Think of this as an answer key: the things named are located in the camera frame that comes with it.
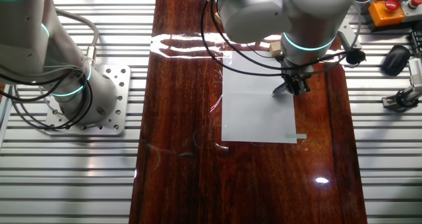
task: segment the checkered pattern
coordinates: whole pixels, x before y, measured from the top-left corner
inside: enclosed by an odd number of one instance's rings
[[[292,139],[306,139],[306,134],[285,134],[285,138],[292,138]]]

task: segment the cable connector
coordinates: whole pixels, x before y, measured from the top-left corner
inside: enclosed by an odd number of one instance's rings
[[[88,53],[86,54],[86,57],[88,58],[88,61],[91,62],[91,66],[95,67],[95,60],[97,58],[97,47],[88,47]]]

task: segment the black cable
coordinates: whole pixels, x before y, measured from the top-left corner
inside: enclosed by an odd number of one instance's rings
[[[322,70],[319,70],[319,71],[316,71],[316,72],[306,72],[306,73],[303,74],[303,78],[306,78],[308,76],[312,76],[312,75],[315,75],[315,74],[320,74],[320,73],[328,72],[331,69],[337,67],[340,64],[340,62],[343,61],[343,59],[345,59],[345,58],[346,58],[346,56],[343,55],[333,65],[331,65],[329,67],[326,67],[325,69],[322,69]]]
[[[214,3],[213,0],[211,0],[211,7],[210,7],[211,19],[212,19],[212,22],[214,24],[214,27],[217,29],[218,33],[223,38],[223,40],[230,46],[230,48],[232,48],[234,51],[236,51],[238,54],[240,54],[240,56],[244,57],[245,59],[247,59],[248,61],[250,61],[252,63],[255,63],[255,64],[259,65],[259,66],[262,66],[262,67],[265,67],[265,68],[268,68],[268,69],[277,69],[277,70],[296,70],[296,69],[301,69],[303,67],[308,67],[308,66],[311,66],[311,65],[320,63],[320,62],[322,62],[324,60],[331,59],[331,58],[333,58],[335,56],[347,55],[348,53],[351,53],[352,51],[358,50],[358,49],[349,49],[349,50],[341,51],[339,53],[335,53],[333,55],[325,55],[325,56],[321,57],[320,59],[311,61],[309,63],[305,63],[303,65],[296,65],[295,67],[281,67],[281,68],[277,68],[277,67],[271,67],[271,66],[268,66],[268,65],[264,65],[262,63],[256,62],[255,60],[247,57],[246,55],[244,55],[242,52],[240,52],[240,50],[238,50],[234,45],[232,45],[229,42],[229,40],[223,35],[223,32],[219,29],[218,23],[216,22],[216,19],[214,18],[214,9],[212,8],[212,6],[214,5],[213,3]]]
[[[81,104],[79,105],[78,111],[75,113],[75,116],[71,119],[69,119],[66,123],[60,125],[60,126],[51,126],[51,125],[47,125],[39,120],[37,120],[34,116],[32,116],[28,110],[25,108],[25,106],[23,105],[22,102],[19,102],[20,106],[23,108],[23,110],[25,111],[26,115],[28,115],[31,119],[33,119],[34,121],[36,121],[38,124],[42,125],[42,126],[38,126],[35,125],[33,123],[31,123],[29,120],[27,120],[24,115],[22,115],[22,113],[20,112],[20,110],[18,109],[18,107],[16,106],[16,103],[12,100],[13,103],[13,107],[16,111],[16,113],[25,121],[27,122],[29,125],[38,128],[38,129],[45,129],[45,130],[57,130],[57,129],[64,129],[64,128],[70,128],[71,126],[74,126],[75,124],[79,123],[79,121],[81,121],[85,115],[89,112],[91,105],[92,105],[92,101],[93,101],[93,97],[92,97],[92,89],[91,89],[91,85],[89,84],[89,81],[86,80],[85,76],[83,76],[84,81],[82,81],[81,84],[83,85],[88,85],[89,91],[90,91],[90,100],[89,100],[89,104],[88,107],[86,108],[84,114],[82,116],[80,116],[79,119],[76,120],[76,118],[82,113],[82,110],[86,107],[86,90],[83,90],[83,94],[82,94],[82,99],[81,99]],[[16,96],[19,96],[18,90],[15,88],[15,94]]]
[[[5,92],[3,92],[1,90],[0,90],[0,94],[3,95],[3,96],[5,96],[6,98],[14,99],[16,101],[23,101],[23,102],[34,102],[34,101],[38,101],[39,99],[43,99],[43,98],[46,98],[49,95],[51,95],[70,74],[63,75],[60,78],[60,80],[54,85],[54,87],[51,90],[49,90],[46,94],[41,95],[41,96],[38,96],[36,98],[22,99],[22,98],[18,98],[16,96],[12,96],[10,94],[7,94],[7,93],[5,93]]]
[[[220,66],[222,66],[225,69],[231,70],[233,72],[237,72],[237,73],[241,73],[241,74],[246,74],[246,75],[250,75],[250,76],[287,76],[287,74],[285,73],[279,73],[279,74],[261,74],[261,73],[254,73],[254,72],[244,72],[242,70],[237,70],[237,69],[233,69],[227,65],[224,65],[222,62],[220,62],[211,52],[208,44],[206,43],[205,40],[205,35],[204,35],[204,17],[205,17],[205,10],[206,7],[208,6],[208,1],[205,1],[204,4],[204,8],[202,9],[202,13],[201,13],[201,18],[200,18],[200,35],[202,37],[202,42],[205,46],[206,51],[208,52],[208,54],[211,56],[211,58]]]
[[[266,58],[266,59],[274,59],[274,58],[276,58],[275,56],[263,56],[263,55],[261,55],[261,54],[259,54],[258,52],[256,52],[255,51],[255,49],[253,49],[251,46],[249,46],[248,45],[248,48],[249,49],[251,49],[254,53],[256,53],[258,56],[261,56],[261,57],[263,57],[263,58]]]
[[[210,15],[211,15],[211,19],[212,19],[212,23],[214,24],[214,27],[217,29],[218,33],[221,35],[221,37],[223,38],[223,40],[226,42],[226,44],[228,46],[230,46],[230,48],[232,48],[234,51],[236,51],[236,53],[240,54],[240,56],[244,57],[245,59],[247,59],[248,61],[259,65],[261,67],[264,67],[266,69],[274,69],[274,70],[281,70],[281,67],[273,67],[270,65],[265,65],[263,63],[260,63],[258,61],[255,61],[254,59],[251,59],[250,57],[246,56],[244,53],[242,53],[240,50],[238,50],[234,45],[232,45],[229,40],[223,35],[223,32],[220,30],[220,27],[218,27],[218,23],[216,21],[216,19],[214,18],[214,0],[211,0],[211,5],[210,5]]]
[[[82,93],[82,90],[81,91],[79,91],[79,92],[77,92],[77,93],[75,93],[71,98],[69,98],[68,100],[66,100],[66,101],[60,101],[60,103],[67,103],[67,102],[70,102],[72,99],[75,99],[80,93]]]
[[[62,79],[63,77],[66,78],[67,75],[68,74],[65,73],[62,76],[59,76],[57,78],[54,78],[54,79],[51,79],[51,80],[48,80],[48,81],[45,81],[45,82],[24,82],[24,81],[21,81],[21,80],[16,80],[14,78],[8,77],[8,76],[3,75],[3,74],[0,74],[0,78],[8,80],[9,82],[14,82],[14,83],[17,83],[17,84],[22,84],[22,85],[27,85],[27,86],[44,86],[44,85],[47,85],[47,84],[50,84],[50,83],[53,83],[53,82],[57,82],[58,80]]]

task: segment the metal slotted table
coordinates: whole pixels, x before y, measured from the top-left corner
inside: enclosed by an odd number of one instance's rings
[[[126,132],[120,138],[52,138],[30,128],[12,109],[0,149],[0,223],[127,223],[148,66],[155,0],[55,0],[100,29],[97,64],[132,69]],[[347,18],[356,30],[353,13]],[[91,30],[60,18],[85,51]],[[345,69],[368,221],[422,223],[422,108],[396,115],[381,97],[409,86],[409,70],[379,71],[393,45],[411,48],[409,31],[370,34],[360,42],[367,61]],[[23,96],[39,94],[20,86]],[[47,107],[28,104],[45,119]]]

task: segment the red emergency stop button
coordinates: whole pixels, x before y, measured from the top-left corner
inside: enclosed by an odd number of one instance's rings
[[[422,4],[422,0],[410,0],[410,3],[413,5],[413,6],[419,6],[420,4]]]
[[[389,11],[395,11],[398,9],[399,6],[400,4],[396,0],[387,0],[385,2],[385,8]]]

